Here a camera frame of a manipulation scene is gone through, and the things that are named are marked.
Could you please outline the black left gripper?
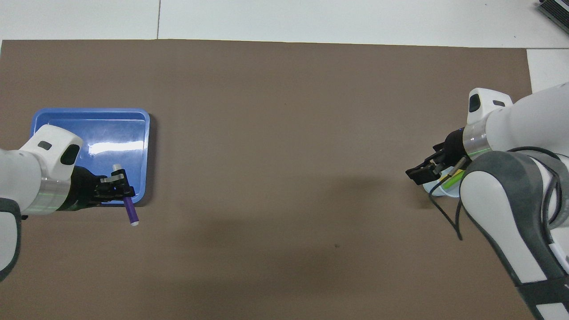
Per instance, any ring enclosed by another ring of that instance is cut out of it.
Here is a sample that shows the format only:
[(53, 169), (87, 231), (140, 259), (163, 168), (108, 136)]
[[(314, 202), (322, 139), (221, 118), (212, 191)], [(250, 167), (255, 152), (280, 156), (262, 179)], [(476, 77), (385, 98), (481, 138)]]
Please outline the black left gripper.
[(63, 211), (78, 211), (112, 201), (124, 202), (136, 195), (125, 172), (96, 176), (87, 168), (75, 167), (71, 174), (70, 189), (62, 204)]

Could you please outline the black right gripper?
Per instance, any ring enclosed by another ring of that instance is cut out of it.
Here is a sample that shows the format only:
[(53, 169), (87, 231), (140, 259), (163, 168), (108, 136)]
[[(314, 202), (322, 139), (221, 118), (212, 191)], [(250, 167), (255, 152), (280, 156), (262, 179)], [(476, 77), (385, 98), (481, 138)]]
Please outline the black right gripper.
[(455, 166), (463, 158), (468, 160), (463, 142), (464, 128), (452, 131), (444, 142), (433, 146), (434, 153), (426, 157), (424, 162), (405, 171), (406, 176), (416, 185), (423, 185), (439, 180), (444, 164)]

